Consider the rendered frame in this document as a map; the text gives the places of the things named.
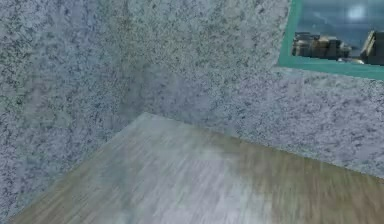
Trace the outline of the teal framed window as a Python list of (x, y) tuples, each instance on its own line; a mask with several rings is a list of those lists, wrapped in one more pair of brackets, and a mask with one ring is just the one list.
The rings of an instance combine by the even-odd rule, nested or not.
[(384, 81), (384, 0), (291, 0), (277, 64)]

